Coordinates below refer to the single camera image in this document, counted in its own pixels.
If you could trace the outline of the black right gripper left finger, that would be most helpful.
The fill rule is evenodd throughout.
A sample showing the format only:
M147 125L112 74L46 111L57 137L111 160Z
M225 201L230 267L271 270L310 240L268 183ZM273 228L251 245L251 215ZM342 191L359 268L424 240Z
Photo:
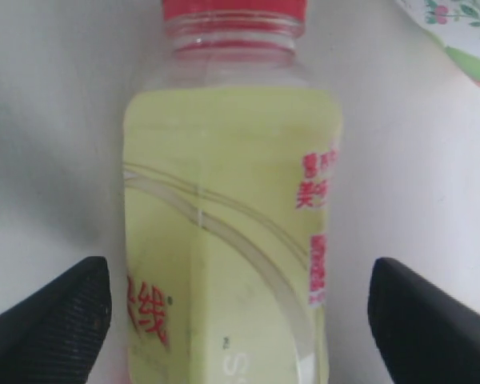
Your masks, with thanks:
M106 258L81 260L0 314L0 383L85 383L111 321Z

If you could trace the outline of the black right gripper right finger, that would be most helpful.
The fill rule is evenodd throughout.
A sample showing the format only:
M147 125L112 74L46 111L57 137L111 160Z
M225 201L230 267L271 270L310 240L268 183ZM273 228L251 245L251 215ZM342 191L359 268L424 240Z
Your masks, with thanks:
M375 261L367 315L393 382L480 383L480 314L401 262Z

